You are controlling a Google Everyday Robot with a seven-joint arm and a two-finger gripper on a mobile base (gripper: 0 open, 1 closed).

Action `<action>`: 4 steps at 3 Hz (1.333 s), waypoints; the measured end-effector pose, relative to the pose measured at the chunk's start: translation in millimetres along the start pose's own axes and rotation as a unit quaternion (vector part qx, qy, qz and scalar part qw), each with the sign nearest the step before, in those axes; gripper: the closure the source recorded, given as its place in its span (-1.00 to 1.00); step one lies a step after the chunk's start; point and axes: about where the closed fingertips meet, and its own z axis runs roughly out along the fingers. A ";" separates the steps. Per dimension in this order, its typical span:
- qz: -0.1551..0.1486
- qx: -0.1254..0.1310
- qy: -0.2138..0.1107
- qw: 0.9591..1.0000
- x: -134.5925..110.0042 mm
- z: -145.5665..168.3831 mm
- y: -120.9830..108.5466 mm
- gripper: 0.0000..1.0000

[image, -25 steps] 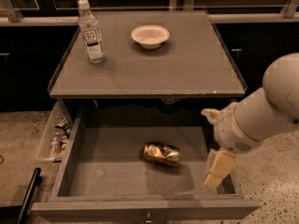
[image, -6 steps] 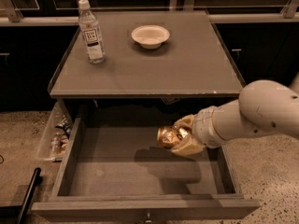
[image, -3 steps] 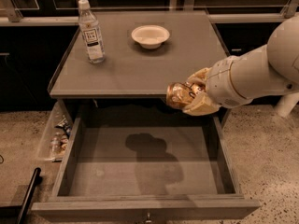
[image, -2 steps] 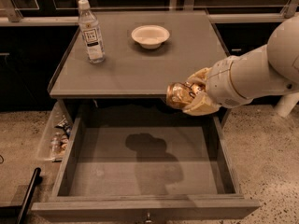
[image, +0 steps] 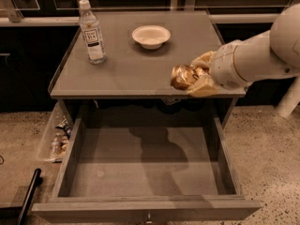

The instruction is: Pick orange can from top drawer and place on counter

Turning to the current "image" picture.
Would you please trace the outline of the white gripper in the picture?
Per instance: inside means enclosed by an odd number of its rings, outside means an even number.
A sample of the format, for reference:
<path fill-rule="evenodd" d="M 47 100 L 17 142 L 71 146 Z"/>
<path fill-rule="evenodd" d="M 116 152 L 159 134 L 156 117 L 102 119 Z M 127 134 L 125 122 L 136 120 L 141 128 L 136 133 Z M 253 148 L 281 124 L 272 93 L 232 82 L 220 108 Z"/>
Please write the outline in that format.
<path fill-rule="evenodd" d="M 193 69 L 209 69 L 210 75 L 204 74 L 200 76 L 199 79 L 187 89 L 187 93 L 195 98 L 216 95 L 218 93 L 216 83 L 227 90 L 249 87 L 250 82 L 247 82 L 241 77 L 234 62 L 236 49 L 241 44 L 241 40 L 234 40 L 233 42 L 222 45 L 216 52 L 205 52 L 195 58 L 190 63 L 190 66 Z"/>

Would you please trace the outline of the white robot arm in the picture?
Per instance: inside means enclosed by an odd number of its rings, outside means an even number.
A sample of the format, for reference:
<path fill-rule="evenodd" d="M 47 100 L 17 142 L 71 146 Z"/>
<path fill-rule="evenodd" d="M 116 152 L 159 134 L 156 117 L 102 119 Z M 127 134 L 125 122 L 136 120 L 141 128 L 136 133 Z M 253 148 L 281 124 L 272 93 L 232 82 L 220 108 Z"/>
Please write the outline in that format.
<path fill-rule="evenodd" d="M 247 88 L 262 80 L 278 80 L 300 74 L 300 5 L 285 9 L 271 29 L 245 41 L 235 40 L 192 61 L 209 72 L 187 93 L 196 98 L 218 94 L 222 89 Z"/>

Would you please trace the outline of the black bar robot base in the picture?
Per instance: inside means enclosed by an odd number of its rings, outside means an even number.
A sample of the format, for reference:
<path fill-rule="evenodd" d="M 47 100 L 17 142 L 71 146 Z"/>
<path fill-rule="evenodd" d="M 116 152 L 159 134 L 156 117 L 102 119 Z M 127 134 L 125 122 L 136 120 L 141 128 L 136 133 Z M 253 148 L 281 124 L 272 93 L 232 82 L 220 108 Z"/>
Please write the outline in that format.
<path fill-rule="evenodd" d="M 41 169 L 36 168 L 22 202 L 2 202 L 0 218 L 15 218 L 16 225 L 24 225 L 36 188 L 42 183 Z"/>

